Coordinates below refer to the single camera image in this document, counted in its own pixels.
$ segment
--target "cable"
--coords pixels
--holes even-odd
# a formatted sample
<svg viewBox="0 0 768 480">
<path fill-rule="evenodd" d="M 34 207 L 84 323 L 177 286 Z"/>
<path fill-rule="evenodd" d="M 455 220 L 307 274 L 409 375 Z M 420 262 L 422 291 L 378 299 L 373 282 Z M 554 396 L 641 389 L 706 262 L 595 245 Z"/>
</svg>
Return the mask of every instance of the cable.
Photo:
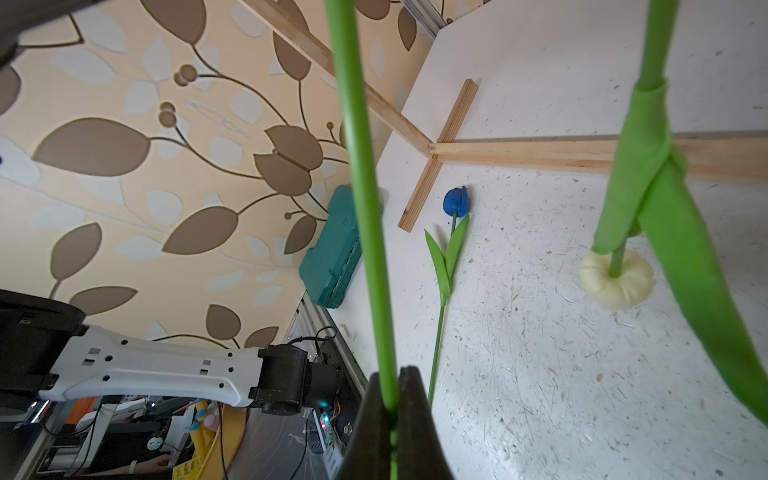
<svg viewBox="0 0 768 480">
<path fill-rule="evenodd" d="M 325 337 L 318 336 L 320 334 L 320 332 L 322 332 L 323 330 L 327 330 L 327 329 L 333 329 L 333 336 L 325 336 Z M 336 335 L 338 335 L 338 334 L 339 334 L 339 329 L 337 329 L 333 325 L 328 325 L 328 326 L 324 326 L 323 328 L 317 330 L 317 332 L 315 333 L 314 336 L 298 336 L 295 339 L 289 341 L 288 345 L 293 345 L 294 343 L 303 342 L 304 340 L 314 340 L 314 342 L 315 342 L 315 350 L 317 351 L 317 356 L 318 357 L 322 356 L 323 357 L 323 363 L 328 363 L 328 356 L 324 352 L 320 351 L 320 344 L 319 343 L 320 342 L 324 343 L 324 342 L 328 342 L 329 340 L 333 340 L 333 339 L 336 338 Z"/>
<path fill-rule="evenodd" d="M 43 420 L 42 422 L 40 422 L 40 425 L 42 425 L 42 427 L 43 427 L 43 430 L 45 430 L 46 432 L 48 432 L 48 434 L 49 434 L 49 435 L 53 435 L 54 437 L 58 437 L 58 433 L 53 433 L 52 431 L 48 430 L 48 427 L 47 427 L 47 426 L 45 426 L 45 420 Z"/>
<path fill-rule="evenodd" d="M 318 336 L 320 332 L 322 332 L 325 329 L 333 329 L 333 336 L 325 336 L 320 337 Z M 337 329 L 333 325 L 324 326 L 323 328 L 317 330 L 317 333 L 315 333 L 314 336 L 298 336 L 295 339 L 288 342 L 288 345 L 293 345 L 294 343 L 303 342 L 304 340 L 314 340 L 315 342 L 327 342 L 328 340 L 333 340 L 336 338 L 336 334 L 339 333 L 339 329 Z"/>
<path fill-rule="evenodd" d="M 304 420 L 304 451 L 301 452 L 301 459 L 299 460 L 299 464 L 296 465 L 296 470 L 293 471 L 293 474 L 288 478 L 288 480 L 293 480 L 293 477 L 295 477 L 296 474 L 299 473 L 299 468 L 301 468 L 301 464 L 304 463 L 304 457 L 306 456 L 306 449 L 309 447 L 308 444 L 309 444 L 310 416 L 312 416 L 312 411 L 310 411 L 310 414 L 307 415 L 306 419 Z"/>
<path fill-rule="evenodd" d="M 184 449 L 177 449 L 176 447 L 174 447 L 170 443 L 166 443 L 166 442 L 163 442 L 163 445 L 160 445 L 160 447 L 171 447 L 173 450 L 176 450 L 177 452 L 181 452 L 182 450 L 184 450 Z"/>
<path fill-rule="evenodd" d="M 96 420 L 98 419 L 98 414 L 101 411 L 101 407 L 104 406 L 104 401 L 102 400 L 102 403 L 99 404 L 98 408 L 96 409 L 96 415 L 94 415 L 94 422 L 93 422 L 93 430 L 91 431 L 91 437 L 88 439 L 88 448 L 85 449 L 85 457 L 83 457 L 83 461 L 80 462 L 80 466 L 77 470 L 74 471 L 74 473 L 71 476 L 75 476 L 83 469 L 83 465 L 85 465 L 85 461 L 88 460 L 88 454 L 91 453 L 91 444 L 94 441 L 94 435 L 96 430 Z"/>
<path fill-rule="evenodd" d="M 209 339 L 208 337 L 202 336 L 202 335 L 192 335 L 191 333 L 177 333 L 176 335 L 162 336 L 159 339 L 154 339 L 152 341 L 153 342 L 159 342 L 161 340 L 175 339 L 175 338 L 177 338 L 179 336 L 188 336 L 188 337 L 193 338 L 193 339 L 205 340 L 206 342 L 215 343 L 215 344 L 217 344 L 218 346 L 220 346 L 223 349 L 227 349 L 227 350 L 230 349 L 230 347 L 224 345 L 223 343 L 218 343 L 216 340 Z"/>
<path fill-rule="evenodd" d="M 221 447 L 221 469 L 224 470 L 224 480 L 230 480 L 227 474 L 227 464 L 224 463 L 224 407 L 221 402 L 216 402 L 219 407 L 219 446 Z"/>
</svg>

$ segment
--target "green stem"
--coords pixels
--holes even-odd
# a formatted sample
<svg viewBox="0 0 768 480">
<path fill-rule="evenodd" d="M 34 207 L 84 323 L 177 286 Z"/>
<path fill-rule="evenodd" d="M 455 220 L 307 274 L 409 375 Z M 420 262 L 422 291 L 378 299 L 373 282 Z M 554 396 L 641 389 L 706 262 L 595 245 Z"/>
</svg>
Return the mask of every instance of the green stem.
<svg viewBox="0 0 768 480">
<path fill-rule="evenodd" d="M 621 266 L 624 265 L 624 248 L 627 246 L 627 241 L 621 242 L 621 245 L 616 247 L 616 250 L 611 254 L 611 266 L 608 268 L 608 275 L 611 278 L 618 278 L 621 276 Z"/>
<path fill-rule="evenodd" d="M 650 0 L 643 64 L 637 80 L 637 88 L 641 90 L 658 88 L 664 83 L 664 66 L 678 7 L 680 0 Z"/>
<path fill-rule="evenodd" d="M 396 425 L 400 391 L 397 381 L 395 332 L 392 327 L 379 188 L 376 185 L 376 164 L 373 160 L 365 83 L 362 79 L 355 2 L 326 0 L 326 10 L 333 61 L 336 64 L 336 82 L 339 86 L 345 141 L 349 152 L 349 175 L 352 179 L 355 213 L 360 243 L 365 254 L 382 403 L 392 418 L 392 424 Z"/>
<path fill-rule="evenodd" d="M 429 393 L 427 400 L 432 407 L 432 399 L 435 397 L 435 384 L 437 383 L 437 367 L 440 360 L 440 343 L 442 342 L 442 317 L 445 315 L 445 304 L 440 305 L 440 318 L 437 321 L 437 338 L 435 339 L 435 354 L 432 356 L 432 374 L 429 376 Z"/>
</svg>

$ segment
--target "wooden frame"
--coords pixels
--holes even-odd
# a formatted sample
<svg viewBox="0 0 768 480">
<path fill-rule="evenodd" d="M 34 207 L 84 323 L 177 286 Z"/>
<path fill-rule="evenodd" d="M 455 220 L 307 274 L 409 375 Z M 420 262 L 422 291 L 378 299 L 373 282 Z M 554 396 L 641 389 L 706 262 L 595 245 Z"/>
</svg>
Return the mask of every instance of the wooden frame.
<svg viewBox="0 0 768 480">
<path fill-rule="evenodd" d="M 616 140 L 437 143 L 429 150 L 447 164 L 610 173 Z M 768 137 L 681 138 L 691 177 L 768 183 Z"/>
<path fill-rule="evenodd" d="M 240 0 L 275 33 L 298 52 L 329 74 L 336 76 L 333 53 L 320 40 L 296 23 L 274 0 Z M 564 139 L 558 141 L 459 141 L 456 134 L 464 123 L 478 86 L 472 80 L 464 86 L 437 143 L 402 116 L 370 85 L 366 84 L 368 108 L 384 124 L 428 158 L 419 182 L 402 213 L 398 227 L 410 232 L 419 217 L 442 164 L 609 173 L 616 140 Z M 730 138 L 682 138 L 675 144 L 687 155 L 692 177 L 768 184 L 768 137 L 734 134 Z"/>
<path fill-rule="evenodd" d="M 456 134 L 459 128 L 464 123 L 464 118 L 467 116 L 469 106 L 472 105 L 472 100 L 475 99 L 475 94 L 478 92 L 477 84 L 471 79 L 464 81 L 462 90 L 458 93 L 456 103 L 453 104 L 453 109 L 448 115 L 448 120 L 442 128 L 440 138 L 437 145 L 450 145 L 449 142 L 453 142 L 456 139 Z M 437 174 L 440 173 L 440 167 L 442 167 L 442 159 L 438 158 L 439 153 L 433 154 L 427 165 L 424 166 L 422 176 L 419 178 L 419 182 L 416 184 L 416 188 L 411 194 L 411 199 L 408 200 L 406 209 L 402 212 L 398 227 L 402 228 L 406 232 L 413 230 L 413 226 L 416 224 L 416 219 L 419 218 L 419 214 L 424 207 L 424 202 L 427 201 L 429 191 L 432 189 L 432 185 L 435 184 Z"/>
<path fill-rule="evenodd" d="M 336 70 L 333 68 L 333 53 L 331 53 L 330 48 L 326 47 L 302 25 L 296 23 L 277 2 L 274 0 L 240 0 L 240 3 L 261 18 L 275 33 L 290 43 L 308 60 L 334 77 L 336 76 Z M 425 157 L 432 156 L 427 150 L 432 141 L 367 83 L 366 101 L 370 111 L 381 119 L 387 127 L 397 132 L 420 154 Z"/>
</svg>

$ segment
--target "tulip leaf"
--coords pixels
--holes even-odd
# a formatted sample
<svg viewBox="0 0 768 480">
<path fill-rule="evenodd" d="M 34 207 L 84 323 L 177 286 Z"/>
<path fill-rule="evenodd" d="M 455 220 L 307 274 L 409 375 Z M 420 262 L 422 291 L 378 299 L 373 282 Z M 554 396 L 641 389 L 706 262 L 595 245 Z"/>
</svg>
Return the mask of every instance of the tulip leaf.
<svg viewBox="0 0 768 480">
<path fill-rule="evenodd" d="M 448 280 L 448 273 L 445 271 L 445 258 L 432 235 L 426 230 L 424 230 L 424 234 L 427 237 L 429 254 L 432 255 L 432 262 L 435 264 L 437 284 L 440 287 L 440 305 L 445 306 L 445 303 L 448 302 L 448 295 L 451 294 L 451 282 Z"/>
<path fill-rule="evenodd" d="M 453 270 L 456 267 L 456 260 L 458 260 L 458 252 L 462 248 L 464 243 L 464 232 L 469 225 L 469 214 L 464 216 L 461 223 L 458 224 L 456 230 L 451 235 L 451 240 L 448 241 L 448 246 L 445 248 L 445 270 L 448 274 L 448 280 L 453 279 Z"/>
</svg>

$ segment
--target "human hand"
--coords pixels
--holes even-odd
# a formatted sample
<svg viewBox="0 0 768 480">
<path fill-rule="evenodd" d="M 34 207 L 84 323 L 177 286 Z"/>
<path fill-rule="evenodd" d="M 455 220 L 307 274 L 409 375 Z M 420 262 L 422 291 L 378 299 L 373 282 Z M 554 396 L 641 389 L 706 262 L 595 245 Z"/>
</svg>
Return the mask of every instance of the human hand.
<svg viewBox="0 0 768 480">
<path fill-rule="evenodd" d="M 134 473 L 155 473 L 164 472 L 168 470 L 168 463 L 170 462 L 170 455 L 160 455 L 150 460 L 145 460 L 136 464 Z"/>
</svg>

